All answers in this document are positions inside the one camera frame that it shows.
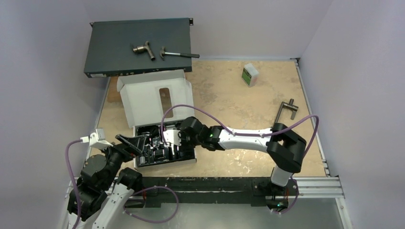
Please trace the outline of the white hair clipper kit box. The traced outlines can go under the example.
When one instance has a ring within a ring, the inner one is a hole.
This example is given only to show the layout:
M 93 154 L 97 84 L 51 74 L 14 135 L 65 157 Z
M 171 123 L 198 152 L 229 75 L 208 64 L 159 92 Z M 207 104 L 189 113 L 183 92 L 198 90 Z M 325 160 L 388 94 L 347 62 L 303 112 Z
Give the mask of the white hair clipper kit box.
M 120 76 L 117 91 L 133 135 L 144 137 L 135 168 L 196 163 L 194 148 L 176 140 L 181 122 L 195 115 L 192 84 L 183 70 Z

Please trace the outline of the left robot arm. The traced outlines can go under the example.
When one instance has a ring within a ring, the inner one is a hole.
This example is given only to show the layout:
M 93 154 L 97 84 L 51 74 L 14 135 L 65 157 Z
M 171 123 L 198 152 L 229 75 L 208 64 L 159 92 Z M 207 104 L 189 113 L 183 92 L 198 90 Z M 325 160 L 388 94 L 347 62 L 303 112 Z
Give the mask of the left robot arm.
M 96 132 L 82 137 L 80 142 L 99 149 L 102 153 L 89 157 L 75 180 L 67 206 L 68 228 L 106 229 L 119 208 L 123 208 L 131 195 L 141 192 L 146 197 L 142 174 L 121 165 L 145 152 L 146 135 L 126 137 L 118 134 L 120 144 L 105 140 Z

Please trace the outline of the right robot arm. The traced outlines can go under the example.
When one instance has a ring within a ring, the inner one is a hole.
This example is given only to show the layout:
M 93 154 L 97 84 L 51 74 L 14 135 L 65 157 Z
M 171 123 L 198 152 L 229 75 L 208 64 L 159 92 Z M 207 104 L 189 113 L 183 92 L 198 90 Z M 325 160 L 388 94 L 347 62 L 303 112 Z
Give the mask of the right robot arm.
M 301 171 L 306 140 L 282 123 L 261 130 L 231 129 L 222 125 L 208 127 L 195 117 L 186 118 L 175 134 L 184 146 L 201 146 L 209 151 L 245 149 L 269 154 L 276 164 L 268 188 L 280 194 L 290 177 Z

